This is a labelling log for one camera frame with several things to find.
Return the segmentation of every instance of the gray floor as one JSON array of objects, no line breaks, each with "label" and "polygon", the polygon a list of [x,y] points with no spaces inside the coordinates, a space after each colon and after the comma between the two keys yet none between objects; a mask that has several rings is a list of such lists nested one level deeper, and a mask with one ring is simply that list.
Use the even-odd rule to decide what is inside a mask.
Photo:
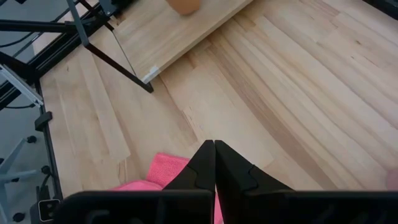
[{"label": "gray floor", "polygon": [[[22,5],[15,2],[15,0],[7,0],[0,6],[0,19],[51,21],[66,8],[66,0],[27,0]],[[18,40],[25,34],[26,33],[22,32],[0,32],[0,45]],[[29,40],[30,39],[27,39],[23,41],[23,43],[11,47],[1,48],[0,51],[8,55],[13,55]],[[23,62],[27,62],[32,57],[33,50],[32,47],[29,47],[17,58]],[[10,106],[29,104],[29,100],[24,96],[20,96],[14,100]],[[0,157],[6,157],[21,138],[30,135],[38,137],[37,143],[26,144],[24,146],[11,172],[40,169],[42,166],[49,163],[43,135],[34,130],[34,121],[38,117],[38,108],[23,110],[4,109],[0,111]],[[29,180],[7,185],[9,208],[12,214],[24,212],[27,215],[22,223],[30,223],[29,209],[36,200],[35,186],[40,185],[43,179],[44,175],[40,174]]]}]

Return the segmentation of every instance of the orange object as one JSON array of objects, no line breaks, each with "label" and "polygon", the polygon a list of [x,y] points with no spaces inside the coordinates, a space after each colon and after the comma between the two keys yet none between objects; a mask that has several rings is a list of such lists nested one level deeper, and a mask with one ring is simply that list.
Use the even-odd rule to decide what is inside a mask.
[{"label": "orange object", "polygon": [[189,15],[200,8],[201,0],[166,0],[181,15]]}]

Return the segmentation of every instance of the black metal frame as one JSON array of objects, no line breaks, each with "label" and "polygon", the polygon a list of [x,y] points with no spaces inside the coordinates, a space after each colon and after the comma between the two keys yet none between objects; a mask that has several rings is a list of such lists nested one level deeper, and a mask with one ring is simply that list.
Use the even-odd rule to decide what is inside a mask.
[{"label": "black metal frame", "polygon": [[[87,12],[79,17],[75,5],[81,3],[87,8]],[[111,65],[117,71],[128,77],[131,81],[145,89],[149,93],[154,90],[150,83],[144,83],[134,74],[126,70],[116,61],[104,54],[100,49],[96,48],[90,43],[88,37],[97,31],[101,26],[106,26],[110,31],[114,28],[108,23],[109,16],[118,13],[120,9],[116,8],[111,0],[100,0],[95,6],[91,7],[85,0],[68,0],[69,9],[63,12],[57,19],[60,19],[68,11],[72,13],[74,22],[31,22],[31,21],[5,21],[0,20],[0,30],[6,31],[27,31],[40,32],[39,37],[43,32],[61,32],[55,40],[53,40],[46,48],[39,52],[29,62],[23,63],[18,59],[8,56],[0,52],[0,63],[5,63],[21,76],[29,85],[33,85],[40,80],[52,67],[59,63],[69,53],[71,53],[80,44],[83,44],[86,49],[95,54],[100,59]],[[109,7],[106,13],[102,5]],[[18,51],[15,55],[26,49],[28,45]],[[13,87],[10,83],[4,82],[0,85],[0,110],[12,102],[20,95],[19,90]]]}]

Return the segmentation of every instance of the pink towel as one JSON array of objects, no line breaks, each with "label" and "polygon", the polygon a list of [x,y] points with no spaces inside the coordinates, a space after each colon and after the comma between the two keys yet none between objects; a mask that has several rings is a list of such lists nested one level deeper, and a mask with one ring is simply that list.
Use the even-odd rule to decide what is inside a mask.
[{"label": "pink towel", "polygon": [[[128,184],[116,187],[113,190],[162,190],[169,184],[182,169],[188,164],[189,159],[178,156],[170,156],[165,153],[157,153],[150,165],[147,180],[136,180]],[[216,195],[214,223],[220,224],[223,221],[220,201]]]}]

